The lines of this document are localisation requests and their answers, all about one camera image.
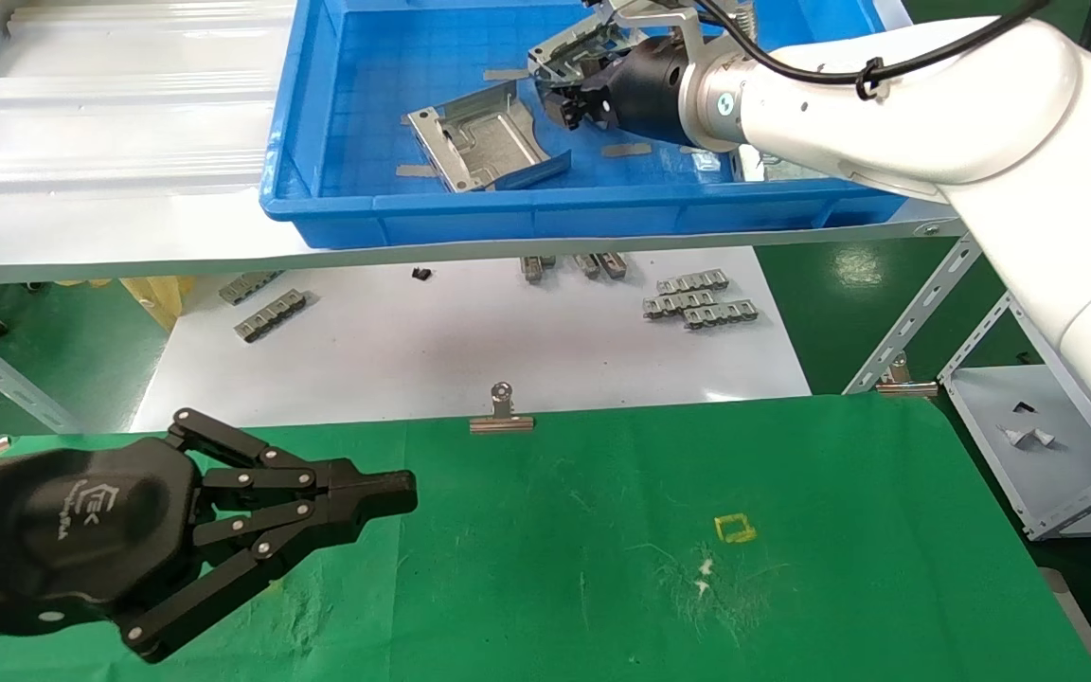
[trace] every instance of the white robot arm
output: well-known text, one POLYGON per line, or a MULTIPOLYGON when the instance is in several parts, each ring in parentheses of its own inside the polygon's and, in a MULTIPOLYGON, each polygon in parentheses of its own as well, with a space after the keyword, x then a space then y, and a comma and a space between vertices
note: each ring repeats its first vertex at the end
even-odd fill
MULTIPOLYGON (((603 0, 598 13, 626 27, 679 31, 611 63, 598 89, 585 83, 586 116, 715 152, 750 143, 802 167, 951 204, 1091 391, 1091 53, 1018 14, 958 56, 876 85, 836 86, 753 60, 745 51, 754 43, 730 33, 703 38, 690 5, 603 0)), ((716 23, 727 26, 724 19, 716 23)), ((851 82, 875 58, 898 64, 992 22, 957 19, 762 55, 851 82)))

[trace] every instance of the blue plastic crate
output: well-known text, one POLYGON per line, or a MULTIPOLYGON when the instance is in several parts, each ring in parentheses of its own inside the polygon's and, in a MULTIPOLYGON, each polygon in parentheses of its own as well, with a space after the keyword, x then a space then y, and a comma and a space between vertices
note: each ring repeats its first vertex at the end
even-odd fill
MULTIPOLYGON (((466 194, 395 174, 425 163, 404 113, 489 87, 487 69, 524 69, 530 47, 589 12, 578 0, 298 0, 264 211, 293 222, 311 247, 362 249, 839 227, 887 219, 903 202, 839 180, 732 182, 724 156, 700 169, 710 164, 674 144, 607 159, 607 144, 642 139, 551 124, 524 82, 542 149, 572 152, 567 172, 466 194)), ((882 29, 871 0, 757 0, 757 15, 766 50, 882 29)))

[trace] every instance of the metal frame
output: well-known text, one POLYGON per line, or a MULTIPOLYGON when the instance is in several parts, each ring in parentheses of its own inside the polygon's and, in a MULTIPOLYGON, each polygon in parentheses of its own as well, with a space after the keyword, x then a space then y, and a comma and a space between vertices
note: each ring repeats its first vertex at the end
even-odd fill
POLYGON ((992 445, 983 432, 983 424, 979 422, 978 416, 972 412, 966 398, 962 398, 961 393, 954 383, 958 368, 961 368, 962 362, 974 350, 974 347, 979 345, 983 336, 987 335, 988 330, 1006 312, 1012 312, 1017 318, 1018 324, 1021 325, 1022 331, 1030 337, 1031 344, 1034 345, 1038 352, 1043 357, 1043 361, 1046 362, 1048 371, 1052 372, 1057 383, 1064 388, 1069 400, 1072 402, 1072 405, 1077 407, 1082 418, 1086 419, 1088 427, 1091 428, 1091 398, 1088 397, 1087 393, 1077 383, 1077 380, 1072 376, 1072 372, 1064 364, 1064 361, 1055 352, 1055 349, 1052 348, 1052 345, 1038 332, 1033 323, 1030 323, 1024 310, 1012 298, 1012 294, 1009 294, 1007 290, 1005 290, 999 301, 996 301, 996 306, 993 306, 992 310, 987 311, 987 314, 983 316, 983 320, 974 327, 970 336, 967 336, 962 345, 958 346, 958 350, 954 352, 951 360, 946 362, 943 370, 938 372, 937 381, 944 385, 945 393, 948 394, 954 407, 958 410, 958 416, 962 419, 962 423, 966 424, 966 430, 971 433, 975 445, 979 446, 983 457, 986 458, 992 474, 996 476, 996 482, 1000 483, 1000 488, 1005 491, 1005 496, 1008 496, 1009 504, 1012 505, 1018 517, 1021 517, 1022 523, 1026 524, 1023 530, 1028 538, 1031 540, 1056 538, 1056 536, 1060 536, 1062 530, 1091 514, 1091 483, 1083 484, 1078 492, 1066 498, 1064 504, 1057 505, 1057 507, 1051 510, 1048 513, 1042 515, 1028 513, 1027 510, 1030 508, 1030 505, 1027 504, 1018 491, 1017 484, 1015 484, 1008 471, 1005 470, 1000 458, 992 450, 992 445))
POLYGON ((944 301, 945 295, 958 285, 974 261, 979 260, 980 252, 979 244, 975 244, 974 238, 970 234, 962 234, 962 237, 958 238, 948 254, 945 254, 945 259, 932 272, 922 288, 916 291, 912 302, 904 308, 900 319, 891 325, 890 332, 886 333, 883 342, 879 342, 874 352, 870 354, 870 358, 866 358, 865 363, 862 363, 861 369, 858 369, 858 374, 854 374, 849 385, 844 386, 843 392, 841 392, 844 396, 870 392, 874 388, 874 385, 890 369, 892 359, 903 352, 916 333, 921 332, 921 327, 932 316, 937 306, 944 301))
POLYGON ((81 433, 77 419, 0 357, 0 393, 53 433, 81 433))

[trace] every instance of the green mat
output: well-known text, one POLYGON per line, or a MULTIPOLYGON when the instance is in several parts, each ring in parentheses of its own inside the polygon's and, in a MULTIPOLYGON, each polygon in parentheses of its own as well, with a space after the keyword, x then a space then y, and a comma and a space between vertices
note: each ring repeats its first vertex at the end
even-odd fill
MULTIPOLYGON (((499 435, 459 419, 255 432, 308 458, 415 470, 420 508, 309 558, 165 665, 96 624, 0 638, 0 682, 1091 681, 923 400, 549 414, 499 435)), ((36 436, 17 452, 132 439, 36 436)))

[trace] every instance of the yellow square object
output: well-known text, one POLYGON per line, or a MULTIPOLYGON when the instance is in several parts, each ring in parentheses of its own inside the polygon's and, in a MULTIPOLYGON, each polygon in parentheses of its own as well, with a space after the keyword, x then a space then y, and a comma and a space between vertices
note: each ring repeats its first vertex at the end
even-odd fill
POLYGON ((732 513, 715 518, 715 530, 723 542, 751 542, 757 539, 757 530, 748 523, 746 514, 732 513))

